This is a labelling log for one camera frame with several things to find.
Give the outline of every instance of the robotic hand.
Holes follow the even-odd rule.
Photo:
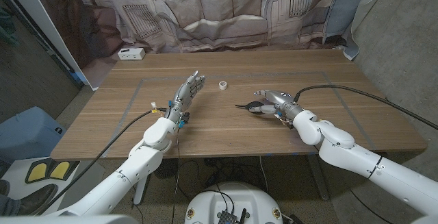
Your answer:
[[[338,146],[349,149],[355,143],[354,138],[348,132],[336,128],[331,122],[325,120],[317,121],[317,116],[314,113],[304,110],[286,92],[258,90],[254,95],[266,97],[273,105],[249,108],[250,112],[274,114],[275,117],[280,119],[290,129],[296,128],[302,141],[308,145],[316,145],[327,139]]]
[[[293,121],[295,116],[302,112],[303,109],[294,102],[294,98],[286,92],[277,90],[258,90],[254,95],[262,95],[274,105],[263,105],[261,107],[249,108],[250,112],[263,112],[264,114],[277,114],[285,116],[288,120]]]
[[[150,126],[143,135],[143,139],[131,150],[132,154],[139,147],[146,145],[165,153],[169,150],[172,141],[167,138],[167,134],[173,134],[178,127],[187,123],[188,114],[184,112],[192,104],[192,99],[198,91],[204,86],[205,77],[198,76],[198,71],[187,78],[178,91],[175,93],[172,104],[167,110],[164,117],[161,117]]]
[[[198,91],[203,88],[205,83],[205,76],[198,76],[198,71],[194,72],[187,81],[179,87],[178,91],[173,97],[172,104],[166,112],[167,119],[170,119],[174,123],[178,123],[181,120],[183,113],[192,104],[192,99]]]
[[[285,121],[293,124],[304,143],[322,143],[318,155],[325,162],[368,178],[423,214],[434,216],[438,213],[438,182],[355,144],[348,132],[329,121],[317,121],[314,113],[304,110],[285,92],[259,90],[255,95],[266,97],[272,105],[252,102],[238,107],[255,114],[285,117],[285,120],[281,119],[283,124]]]

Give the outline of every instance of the wooden table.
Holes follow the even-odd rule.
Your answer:
[[[120,61],[51,153],[53,159],[94,158],[129,121],[151,109],[166,107],[195,70],[207,80],[179,132],[182,158],[312,154],[273,116],[256,116],[235,104],[260,100],[256,90],[294,95],[316,84],[339,84],[384,97],[339,50],[168,53],[141,61]],[[220,90],[219,81],[228,82]],[[350,132],[356,143],[373,151],[415,151],[426,143],[400,113],[373,99],[346,90],[317,89],[301,95],[299,104]],[[134,123],[106,158],[127,158],[143,132],[159,118],[150,114]],[[175,143],[165,158],[177,157]]]

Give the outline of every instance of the robot finger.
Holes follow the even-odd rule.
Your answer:
[[[195,71],[190,77],[187,78],[187,83],[193,84],[198,77],[198,71]]]
[[[263,105],[260,107],[249,108],[249,112],[262,112],[264,114],[275,114],[276,108],[274,105]]]
[[[254,95],[262,95],[262,96],[266,96],[266,93],[268,92],[269,90],[258,90],[258,91],[256,91],[256,92],[254,92]]]

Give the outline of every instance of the table leg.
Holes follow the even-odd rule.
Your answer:
[[[144,197],[144,194],[146,192],[146,184],[147,184],[148,177],[149,177],[149,175],[147,175],[146,177],[144,177],[143,179],[141,179],[137,183],[136,193],[135,193],[134,199],[133,199],[133,203],[135,205],[139,205],[143,202],[143,197]]]
[[[321,166],[318,162],[317,155],[308,155],[307,160],[309,161],[310,168],[312,170],[313,178],[315,179],[316,186],[320,191],[321,199],[327,201],[330,199],[329,192],[327,190],[326,182],[322,176]]]

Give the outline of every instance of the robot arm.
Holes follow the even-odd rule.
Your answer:
[[[167,135],[175,133],[178,127],[182,127],[184,112],[190,107],[192,99],[203,88],[204,83],[205,76],[198,76],[198,71],[189,76],[175,93],[172,104],[164,117],[159,118],[144,132],[143,139],[131,149],[129,155],[144,145],[163,153],[167,152],[172,144]]]
[[[358,173],[425,215],[438,214],[438,183],[355,144],[354,138],[328,121],[302,109],[289,94],[260,90],[293,125],[308,145],[322,143],[319,156],[327,163]]]
[[[204,76],[198,77],[198,71],[191,75],[175,94],[166,118],[159,118],[145,131],[143,139],[132,148],[128,159],[115,172],[77,203],[49,216],[109,214],[134,184],[151,174],[161,164],[163,153],[171,144],[167,134],[173,134],[177,130],[184,112],[189,108],[195,94],[203,87],[204,81]]]

